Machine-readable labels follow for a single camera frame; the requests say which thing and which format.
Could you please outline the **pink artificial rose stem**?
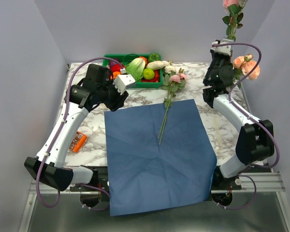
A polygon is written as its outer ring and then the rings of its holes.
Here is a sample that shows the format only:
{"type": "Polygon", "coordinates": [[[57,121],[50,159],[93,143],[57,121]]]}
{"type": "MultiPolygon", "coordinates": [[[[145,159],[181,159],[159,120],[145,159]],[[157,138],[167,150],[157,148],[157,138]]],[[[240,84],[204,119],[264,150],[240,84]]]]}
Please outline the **pink artificial rose stem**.
{"type": "Polygon", "coordinates": [[[240,29],[243,24],[241,23],[244,13],[243,9],[247,0],[224,0],[223,7],[227,15],[222,18],[226,28],[226,35],[228,39],[236,41],[236,31],[240,29]]]}

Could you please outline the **peach artificial rose stem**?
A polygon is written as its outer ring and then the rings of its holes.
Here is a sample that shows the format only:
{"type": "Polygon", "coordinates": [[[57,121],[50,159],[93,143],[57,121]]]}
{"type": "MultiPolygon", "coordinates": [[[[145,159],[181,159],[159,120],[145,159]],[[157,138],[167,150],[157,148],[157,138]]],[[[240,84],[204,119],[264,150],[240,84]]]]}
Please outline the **peach artificial rose stem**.
{"type": "MultiPolygon", "coordinates": [[[[256,61],[253,60],[252,54],[247,54],[245,56],[238,56],[232,62],[233,69],[235,70],[234,74],[234,83],[235,81],[239,81],[242,77],[244,77],[247,73],[249,73],[254,66],[257,64],[256,61]]],[[[260,75],[260,67],[259,65],[256,69],[248,76],[249,80],[256,80],[260,75]]]]}

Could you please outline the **pink artificial flower bouquet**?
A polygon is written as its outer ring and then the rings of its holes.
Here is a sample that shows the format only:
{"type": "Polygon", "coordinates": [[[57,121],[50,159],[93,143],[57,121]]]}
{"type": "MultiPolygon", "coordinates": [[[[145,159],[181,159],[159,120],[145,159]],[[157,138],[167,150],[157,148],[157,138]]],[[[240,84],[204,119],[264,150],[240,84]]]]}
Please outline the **pink artificial flower bouquet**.
{"type": "Polygon", "coordinates": [[[184,69],[180,68],[178,72],[169,71],[163,74],[162,88],[167,91],[166,97],[164,98],[163,105],[165,107],[165,114],[160,127],[158,140],[159,145],[162,142],[169,108],[173,104],[173,98],[176,96],[176,92],[183,90],[187,83],[187,77],[184,74],[184,69]]]}

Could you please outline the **beige printed ribbon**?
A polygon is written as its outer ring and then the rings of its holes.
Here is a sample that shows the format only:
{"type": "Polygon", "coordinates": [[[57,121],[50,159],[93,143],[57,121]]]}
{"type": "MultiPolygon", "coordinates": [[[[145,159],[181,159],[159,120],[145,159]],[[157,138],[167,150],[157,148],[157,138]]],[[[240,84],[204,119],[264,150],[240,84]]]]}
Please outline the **beige printed ribbon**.
{"type": "Polygon", "coordinates": [[[221,134],[219,131],[219,124],[216,117],[213,117],[213,123],[214,123],[217,146],[218,146],[218,148],[216,148],[215,151],[220,152],[222,150],[222,139],[221,139],[221,134]]]}

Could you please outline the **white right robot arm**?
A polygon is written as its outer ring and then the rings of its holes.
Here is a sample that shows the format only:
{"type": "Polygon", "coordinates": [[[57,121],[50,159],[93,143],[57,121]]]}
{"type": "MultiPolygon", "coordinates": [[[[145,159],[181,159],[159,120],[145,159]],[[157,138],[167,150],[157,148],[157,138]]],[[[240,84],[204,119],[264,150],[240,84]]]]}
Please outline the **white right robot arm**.
{"type": "Polygon", "coordinates": [[[249,165],[262,161],[274,154],[273,124],[251,115],[236,101],[229,98],[227,87],[232,86],[235,71],[230,54],[210,50],[212,61],[203,80],[203,100],[219,111],[239,132],[233,155],[224,164],[215,168],[213,186],[226,188],[232,179],[249,165]]]}

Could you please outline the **blue wrapping paper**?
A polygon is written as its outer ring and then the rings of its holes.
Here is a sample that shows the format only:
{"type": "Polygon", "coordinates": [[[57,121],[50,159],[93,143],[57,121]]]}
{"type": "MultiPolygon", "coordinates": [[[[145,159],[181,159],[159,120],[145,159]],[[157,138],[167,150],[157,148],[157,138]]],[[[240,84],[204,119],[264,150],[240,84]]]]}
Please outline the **blue wrapping paper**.
{"type": "Polygon", "coordinates": [[[194,100],[105,112],[112,216],[207,199],[217,158],[194,100]]]}

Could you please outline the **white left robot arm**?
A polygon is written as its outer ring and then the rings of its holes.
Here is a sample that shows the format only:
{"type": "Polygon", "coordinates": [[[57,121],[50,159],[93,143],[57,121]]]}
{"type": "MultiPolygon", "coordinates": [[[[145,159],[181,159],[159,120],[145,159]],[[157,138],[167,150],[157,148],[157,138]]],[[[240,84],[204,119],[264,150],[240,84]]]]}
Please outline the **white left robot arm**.
{"type": "Polygon", "coordinates": [[[67,152],[77,130],[95,106],[104,104],[114,112],[124,106],[127,89],[135,84],[130,74],[114,77],[110,69],[89,64],[87,73],[67,89],[61,114],[49,138],[35,157],[27,157],[24,166],[36,180],[59,191],[81,184],[87,191],[97,187],[98,172],[86,166],[66,167],[67,152]]]}

